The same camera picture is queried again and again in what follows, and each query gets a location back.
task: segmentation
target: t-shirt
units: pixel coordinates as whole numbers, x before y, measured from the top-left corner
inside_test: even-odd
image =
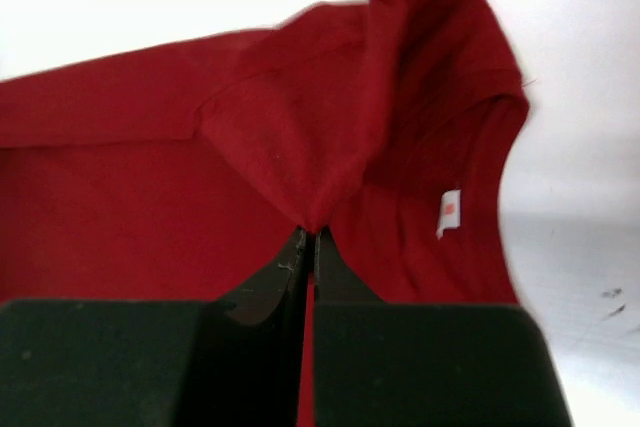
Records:
[[[215,299],[297,225],[383,300],[516,302],[498,189],[527,108],[486,0],[318,4],[4,82],[0,302]]]

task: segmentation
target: white table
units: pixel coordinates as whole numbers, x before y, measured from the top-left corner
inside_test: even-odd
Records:
[[[0,78],[271,25],[315,1],[0,0]],[[576,426],[637,427],[640,1],[489,1],[534,81],[500,198],[513,280]]]

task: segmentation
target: clothing label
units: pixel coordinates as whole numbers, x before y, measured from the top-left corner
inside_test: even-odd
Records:
[[[442,194],[440,204],[440,222],[438,222],[438,238],[442,237],[445,229],[460,227],[460,191],[450,190]]]

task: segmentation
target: red t-shirt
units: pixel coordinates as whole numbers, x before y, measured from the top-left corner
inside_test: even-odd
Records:
[[[0,302],[214,299],[296,225],[384,300],[515,302],[497,201],[526,112],[485,0],[321,4],[2,83]]]

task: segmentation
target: white surface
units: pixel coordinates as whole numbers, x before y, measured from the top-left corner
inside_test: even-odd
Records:
[[[315,1],[0,0],[0,78],[273,24]],[[640,2],[490,2],[535,79],[501,192],[513,279],[548,336],[576,426],[637,427]]]

